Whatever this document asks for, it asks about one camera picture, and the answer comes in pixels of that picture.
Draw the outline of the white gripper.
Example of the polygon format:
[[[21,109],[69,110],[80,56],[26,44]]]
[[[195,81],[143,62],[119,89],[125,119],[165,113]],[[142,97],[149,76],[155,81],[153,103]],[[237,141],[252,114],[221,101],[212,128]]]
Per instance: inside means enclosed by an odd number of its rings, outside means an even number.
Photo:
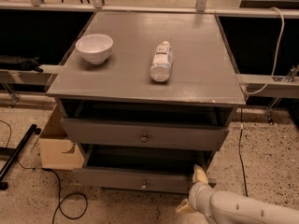
[[[186,215],[197,211],[205,217],[211,218],[210,199],[215,190],[208,185],[205,171],[197,164],[193,167],[192,182],[195,184],[190,189],[188,200],[184,199],[176,208],[176,212]]]

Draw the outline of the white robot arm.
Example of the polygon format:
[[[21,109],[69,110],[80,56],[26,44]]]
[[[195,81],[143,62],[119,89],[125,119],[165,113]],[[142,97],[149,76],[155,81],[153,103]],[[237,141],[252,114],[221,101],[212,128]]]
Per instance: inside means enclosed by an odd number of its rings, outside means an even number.
[[[181,215],[202,214],[208,224],[299,224],[299,211],[230,191],[214,190],[202,167],[194,165],[189,196],[177,207]]]

